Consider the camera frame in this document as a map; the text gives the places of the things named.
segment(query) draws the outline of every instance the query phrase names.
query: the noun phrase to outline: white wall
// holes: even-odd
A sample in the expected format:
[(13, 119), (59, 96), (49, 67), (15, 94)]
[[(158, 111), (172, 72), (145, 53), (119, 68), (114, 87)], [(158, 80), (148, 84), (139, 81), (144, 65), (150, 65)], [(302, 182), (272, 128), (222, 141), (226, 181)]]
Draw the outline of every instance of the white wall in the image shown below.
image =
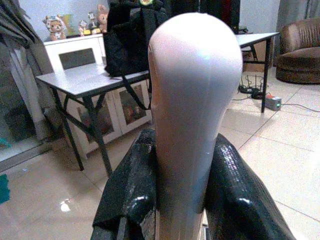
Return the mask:
[(256, 34), (275, 32), (280, 0), (241, 0), (240, 25)]
[(30, 17), (29, 22), (35, 32), (43, 41), (49, 41), (49, 31), (42, 22), (47, 15), (73, 14), (72, 25), (79, 34), (78, 23), (85, 20), (89, 23), (88, 12), (97, 13), (97, 4), (103, 4), (108, 8), (108, 0), (19, 0), (20, 6)]

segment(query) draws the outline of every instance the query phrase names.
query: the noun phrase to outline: tiled floor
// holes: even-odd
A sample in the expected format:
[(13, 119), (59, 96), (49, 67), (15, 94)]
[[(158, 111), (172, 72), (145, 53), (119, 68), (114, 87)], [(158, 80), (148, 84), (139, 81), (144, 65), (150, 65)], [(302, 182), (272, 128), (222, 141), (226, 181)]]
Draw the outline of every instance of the tiled floor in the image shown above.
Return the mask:
[[(319, 85), (289, 84), (274, 76), (272, 68), (267, 91), (282, 103), (320, 110)], [(283, 106), (261, 114), (260, 104), (232, 101), (220, 132), (262, 179), (294, 232), (320, 240), (320, 113)], [(107, 145), (113, 169), (137, 132)], [(11, 193), (0, 205), (0, 240), (89, 239), (107, 176), (98, 151), (84, 168), (79, 171), (73, 153), (64, 148), (1, 173), (7, 174)]]

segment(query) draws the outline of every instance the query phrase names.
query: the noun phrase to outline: power strip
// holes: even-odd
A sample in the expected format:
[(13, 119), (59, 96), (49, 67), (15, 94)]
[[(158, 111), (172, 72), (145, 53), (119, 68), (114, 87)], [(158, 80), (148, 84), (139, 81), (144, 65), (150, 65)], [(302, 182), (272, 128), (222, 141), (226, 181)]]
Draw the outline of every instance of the power strip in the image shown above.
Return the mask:
[(265, 107), (273, 111), (278, 111), (281, 108), (281, 98), (268, 93), (265, 96)]

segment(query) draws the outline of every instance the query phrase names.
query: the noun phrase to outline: black metal table leg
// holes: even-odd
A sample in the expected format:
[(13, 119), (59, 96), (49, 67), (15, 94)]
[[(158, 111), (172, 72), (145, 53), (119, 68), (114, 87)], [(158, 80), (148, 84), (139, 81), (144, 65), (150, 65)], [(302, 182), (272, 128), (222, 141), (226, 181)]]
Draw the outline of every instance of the black metal table leg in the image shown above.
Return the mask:
[(261, 113), (265, 112), (265, 106), (266, 106), (266, 91), (267, 91), (269, 58), (270, 58), (270, 43), (271, 43), (271, 37), (266, 40), (266, 46), (265, 46)]
[(94, 107), (94, 104), (92, 102), (92, 98), (91, 96), (84, 96), (83, 98), (83, 102), (85, 107), (88, 110), (89, 113), (89, 117), (91, 119), (91, 127), (92, 127), (92, 131), (94, 133), (95, 136), (95, 141), (98, 143), (99, 145), (99, 149), (102, 155), (102, 160), (106, 169), (106, 173), (108, 175), (108, 177), (111, 176), (112, 174), (112, 168), (110, 165), (110, 161), (109, 161), (109, 157), (108, 157), (108, 153), (106, 150), (106, 146), (105, 146), (105, 142), (102, 136), (102, 132), (101, 132), (101, 128), (99, 126), (98, 123), (98, 116), (97, 116), (97, 111), (96, 108)]
[[(53, 92), (53, 96), (55, 98), (56, 108), (59, 111), (63, 107), (62, 107), (58, 92), (57, 92), (57, 90), (55, 88), (52, 88), (52, 92)], [(82, 170), (84, 170), (84, 165), (82, 164), (82, 161), (81, 161), (81, 158), (80, 158), (80, 155), (79, 155), (79, 152), (78, 152), (74, 137), (72, 136), (72, 133), (71, 133), (70, 126), (68, 124), (67, 118), (63, 114), (61, 116), (62, 116), (62, 119), (63, 119), (63, 124), (64, 124), (65, 130), (66, 130), (66, 134), (68, 135), (70, 143), (71, 143), (71, 146), (73, 148), (73, 151), (74, 151), (74, 154), (75, 154), (75, 158), (76, 158), (76, 160), (78, 162), (80, 170), (82, 171)]]

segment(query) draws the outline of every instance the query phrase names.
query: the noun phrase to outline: curtain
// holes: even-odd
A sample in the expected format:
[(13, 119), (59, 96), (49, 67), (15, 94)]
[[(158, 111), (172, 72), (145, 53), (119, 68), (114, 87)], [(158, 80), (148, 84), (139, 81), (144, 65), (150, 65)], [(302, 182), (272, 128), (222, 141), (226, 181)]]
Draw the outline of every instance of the curtain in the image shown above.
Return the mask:
[(36, 136), (43, 140), (51, 135), (48, 116), (55, 105), (50, 89), (37, 83), (35, 76), (53, 70), (40, 38), (25, 18), (18, 0), (0, 0), (0, 41), (9, 51), (11, 74), (32, 117)]
[[(280, 32), (282, 28), (293, 22), (315, 18), (320, 16), (319, 0), (280, 0), (276, 31)], [(274, 59), (276, 64), (277, 56), (280, 54), (280, 37), (274, 39)]]

